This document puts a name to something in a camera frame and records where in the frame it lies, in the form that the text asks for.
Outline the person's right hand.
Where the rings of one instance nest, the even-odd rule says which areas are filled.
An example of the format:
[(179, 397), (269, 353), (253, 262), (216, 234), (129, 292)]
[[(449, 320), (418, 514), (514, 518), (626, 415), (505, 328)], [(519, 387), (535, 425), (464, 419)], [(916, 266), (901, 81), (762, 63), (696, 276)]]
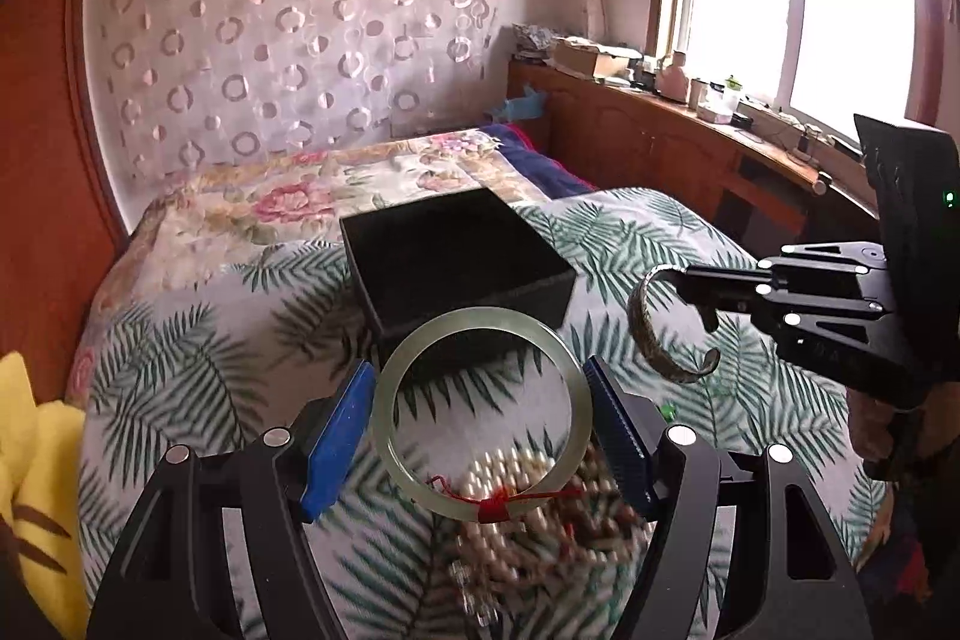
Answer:
[(864, 461), (878, 463), (896, 453), (928, 458), (958, 438), (957, 383), (935, 385), (916, 409), (918, 424), (907, 425), (903, 431), (896, 427), (908, 415), (897, 413), (890, 404), (856, 390), (846, 390), (846, 401), (851, 445)]

